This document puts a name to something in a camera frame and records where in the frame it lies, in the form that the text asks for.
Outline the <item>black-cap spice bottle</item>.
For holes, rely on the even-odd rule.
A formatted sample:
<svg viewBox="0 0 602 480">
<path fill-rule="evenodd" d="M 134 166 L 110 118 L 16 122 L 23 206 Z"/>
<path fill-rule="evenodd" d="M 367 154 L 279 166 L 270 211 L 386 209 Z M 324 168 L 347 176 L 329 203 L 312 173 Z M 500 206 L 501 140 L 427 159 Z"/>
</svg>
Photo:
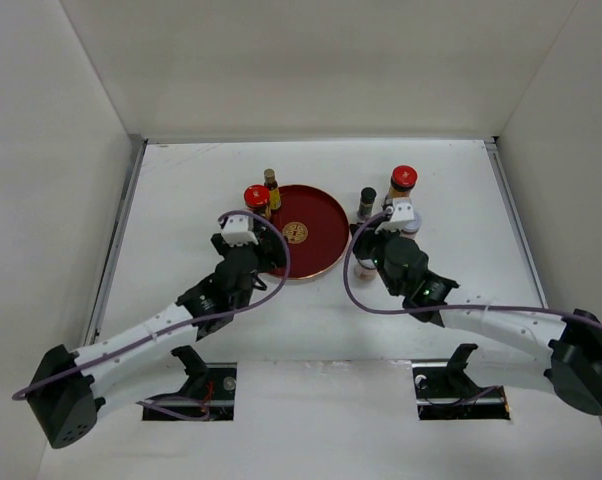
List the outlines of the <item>black-cap spice bottle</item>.
<svg viewBox="0 0 602 480">
<path fill-rule="evenodd" d="M 361 190 L 357 209 L 357 221 L 359 223 L 366 221 L 372 215 L 376 196 L 376 190 L 372 187 L 364 187 Z"/>
</svg>

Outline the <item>red-lid dark sauce jar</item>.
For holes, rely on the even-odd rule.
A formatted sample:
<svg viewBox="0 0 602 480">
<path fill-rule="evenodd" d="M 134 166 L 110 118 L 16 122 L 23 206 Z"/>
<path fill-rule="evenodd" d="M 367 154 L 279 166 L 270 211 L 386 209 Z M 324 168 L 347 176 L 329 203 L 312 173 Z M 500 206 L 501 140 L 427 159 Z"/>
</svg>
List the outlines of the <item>red-lid dark sauce jar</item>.
<svg viewBox="0 0 602 480">
<path fill-rule="evenodd" d="M 417 180 L 418 173 L 412 166 L 396 166 L 391 173 L 388 198 L 409 198 Z"/>
</svg>

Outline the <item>small yellow-label brown bottle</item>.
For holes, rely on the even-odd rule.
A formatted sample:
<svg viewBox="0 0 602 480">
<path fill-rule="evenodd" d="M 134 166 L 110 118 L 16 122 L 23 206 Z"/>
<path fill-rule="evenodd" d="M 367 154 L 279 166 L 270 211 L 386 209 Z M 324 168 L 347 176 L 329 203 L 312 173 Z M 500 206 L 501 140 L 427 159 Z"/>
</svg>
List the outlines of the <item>small yellow-label brown bottle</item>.
<svg viewBox="0 0 602 480">
<path fill-rule="evenodd" d="M 263 175 L 264 186 L 269 191 L 270 210 L 272 212 L 276 212 L 281 208 L 281 196 L 275 171 L 271 168 L 268 168 L 264 170 Z"/>
</svg>

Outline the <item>white-lid chili paste jar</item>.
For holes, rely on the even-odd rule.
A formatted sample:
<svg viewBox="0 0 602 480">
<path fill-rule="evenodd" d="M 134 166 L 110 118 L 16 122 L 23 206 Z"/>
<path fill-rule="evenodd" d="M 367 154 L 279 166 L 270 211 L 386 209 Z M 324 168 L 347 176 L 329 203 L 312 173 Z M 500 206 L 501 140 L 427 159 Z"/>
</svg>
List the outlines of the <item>white-lid chili paste jar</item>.
<svg viewBox="0 0 602 480">
<path fill-rule="evenodd" d="M 414 240 L 422 227 L 422 216 L 418 211 L 413 211 L 413 219 L 408 221 L 401 230 L 401 236 Z"/>
</svg>

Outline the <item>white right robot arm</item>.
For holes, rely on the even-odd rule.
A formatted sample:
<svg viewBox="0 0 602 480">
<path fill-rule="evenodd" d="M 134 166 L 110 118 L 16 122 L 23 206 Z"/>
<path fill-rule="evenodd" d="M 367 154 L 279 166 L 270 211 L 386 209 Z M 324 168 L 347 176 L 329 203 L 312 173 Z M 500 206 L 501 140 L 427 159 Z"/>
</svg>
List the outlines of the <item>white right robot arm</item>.
<svg viewBox="0 0 602 480">
<path fill-rule="evenodd" d="M 444 373 L 452 393 L 468 395 L 481 384 L 511 385 L 544 391 L 582 413 L 602 415 L 602 323 L 595 315 L 477 299 L 450 305 L 446 298 L 458 283 L 431 271 L 428 255 L 414 240 L 378 227 L 354 225 L 351 232 L 355 258 L 370 262 L 388 293 L 401 298 L 399 314 L 524 353 L 519 360 L 497 358 L 475 344 L 459 346 Z"/>
</svg>

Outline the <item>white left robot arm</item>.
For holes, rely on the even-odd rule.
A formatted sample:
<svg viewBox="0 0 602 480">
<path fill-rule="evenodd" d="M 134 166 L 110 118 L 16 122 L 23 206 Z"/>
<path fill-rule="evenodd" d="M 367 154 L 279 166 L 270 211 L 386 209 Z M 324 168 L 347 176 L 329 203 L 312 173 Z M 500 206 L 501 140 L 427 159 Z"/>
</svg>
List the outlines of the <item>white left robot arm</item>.
<svg viewBox="0 0 602 480">
<path fill-rule="evenodd" d="M 287 238 L 243 216 L 229 217 L 212 243 L 222 258 L 215 270 L 160 313 L 100 343 L 74 351 L 58 345 L 44 354 L 17 396 L 52 448 L 76 443 L 122 406 L 151 409 L 165 397 L 202 393 L 209 367 L 195 343 L 257 308 L 252 295 L 267 288 L 260 274 L 290 265 Z"/>
</svg>

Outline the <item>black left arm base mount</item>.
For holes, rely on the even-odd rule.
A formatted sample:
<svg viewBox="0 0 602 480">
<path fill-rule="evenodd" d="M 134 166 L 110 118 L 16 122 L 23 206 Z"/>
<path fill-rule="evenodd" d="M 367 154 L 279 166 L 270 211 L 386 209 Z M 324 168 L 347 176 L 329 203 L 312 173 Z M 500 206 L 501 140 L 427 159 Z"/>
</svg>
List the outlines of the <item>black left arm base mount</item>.
<svg viewBox="0 0 602 480">
<path fill-rule="evenodd" d="M 206 363 L 191 346 L 173 349 L 177 372 L 185 375 L 179 388 L 140 402 L 145 422 L 232 421 L 237 389 L 236 364 Z"/>
</svg>

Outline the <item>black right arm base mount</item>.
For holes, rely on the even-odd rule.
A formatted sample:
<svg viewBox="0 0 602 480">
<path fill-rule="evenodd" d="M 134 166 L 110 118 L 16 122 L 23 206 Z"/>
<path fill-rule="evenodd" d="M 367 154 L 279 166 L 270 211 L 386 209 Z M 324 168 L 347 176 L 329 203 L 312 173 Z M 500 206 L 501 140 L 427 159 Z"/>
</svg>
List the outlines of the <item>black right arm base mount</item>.
<svg viewBox="0 0 602 480">
<path fill-rule="evenodd" d="M 461 344 L 449 359 L 411 363 L 421 421 L 510 420 L 502 386 L 478 386 L 467 374 L 476 344 Z"/>
</svg>

